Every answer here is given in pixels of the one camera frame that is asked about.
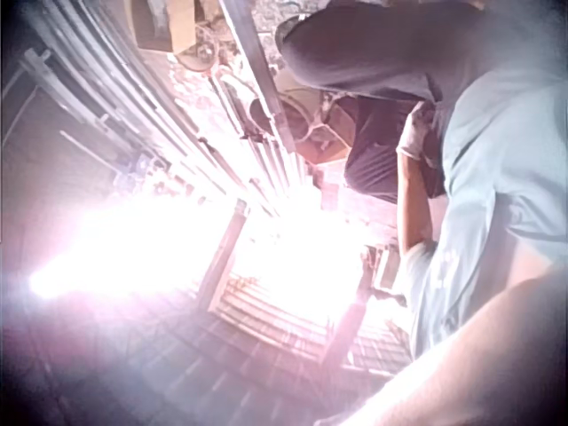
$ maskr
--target shirt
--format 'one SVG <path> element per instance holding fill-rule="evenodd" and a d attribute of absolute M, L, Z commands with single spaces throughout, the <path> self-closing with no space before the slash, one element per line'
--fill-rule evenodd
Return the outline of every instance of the shirt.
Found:
<path fill-rule="evenodd" d="M 478 282 L 492 223 L 551 263 L 568 258 L 565 75 L 508 67 L 475 81 L 456 103 L 444 140 L 448 208 L 439 243 L 415 246 L 402 278 L 413 283 L 415 358 L 444 341 L 492 294 Z"/>

